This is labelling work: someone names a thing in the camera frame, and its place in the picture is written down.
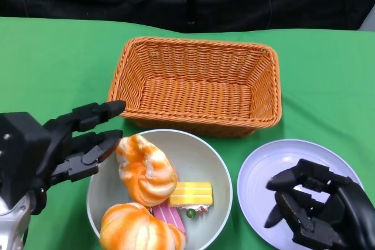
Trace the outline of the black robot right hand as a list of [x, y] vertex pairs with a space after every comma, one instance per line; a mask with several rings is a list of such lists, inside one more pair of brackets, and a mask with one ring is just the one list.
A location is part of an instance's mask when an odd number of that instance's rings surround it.
[[265, 228], [285, 220], [296, 244], [310, 249], [374, 249], [374, 206], [361, 186], [300, 159], [272, 177], [276, 205]]

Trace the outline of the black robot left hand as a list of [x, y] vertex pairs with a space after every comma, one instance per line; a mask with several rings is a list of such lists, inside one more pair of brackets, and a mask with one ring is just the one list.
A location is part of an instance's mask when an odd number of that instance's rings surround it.
[[38, 123], [28, 112], [1, 114], [1, 199], [9, 209], [25, 195], [31, 213], [46, 207], [47, 190], [63, 181], [96, 174], [116, 149], [121, 130], [93, 129], [125, 110], [125, 102], [92, 103]]

